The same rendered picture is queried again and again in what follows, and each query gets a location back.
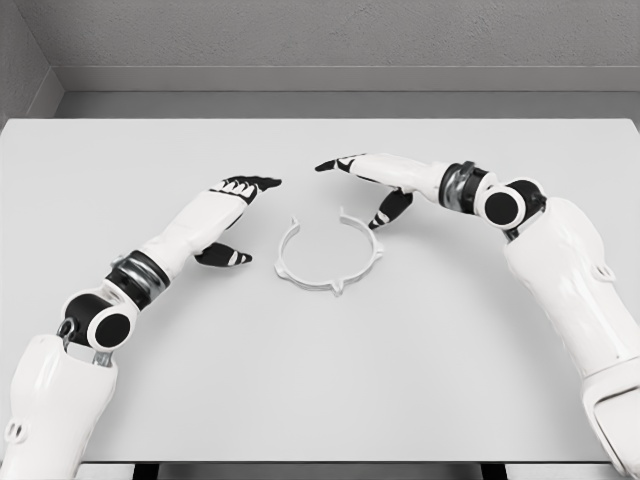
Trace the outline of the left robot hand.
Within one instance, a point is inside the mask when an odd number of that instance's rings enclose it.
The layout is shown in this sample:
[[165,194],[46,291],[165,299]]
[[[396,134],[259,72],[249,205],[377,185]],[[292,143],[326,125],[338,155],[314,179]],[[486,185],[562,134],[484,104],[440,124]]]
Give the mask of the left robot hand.
[[250,263],[253,257],[218,241],[246,208],[265,191],[282,184],[281,179],[234,176],[199,193],[170,223],[177,239],[187,247],[187,255],[201,265],[233,267]]

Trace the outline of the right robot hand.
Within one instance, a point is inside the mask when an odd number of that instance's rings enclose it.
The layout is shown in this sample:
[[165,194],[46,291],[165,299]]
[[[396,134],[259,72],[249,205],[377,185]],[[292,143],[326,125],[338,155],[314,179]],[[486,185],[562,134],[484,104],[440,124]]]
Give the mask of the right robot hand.
[[368,227],[375,230],[397,219],[413,202],[413,193],[421,191],[426,167],[411,159],[388,154],[359,154],[323,162],[316,172],[341,170],[361,179],[392,188],[382,201]]

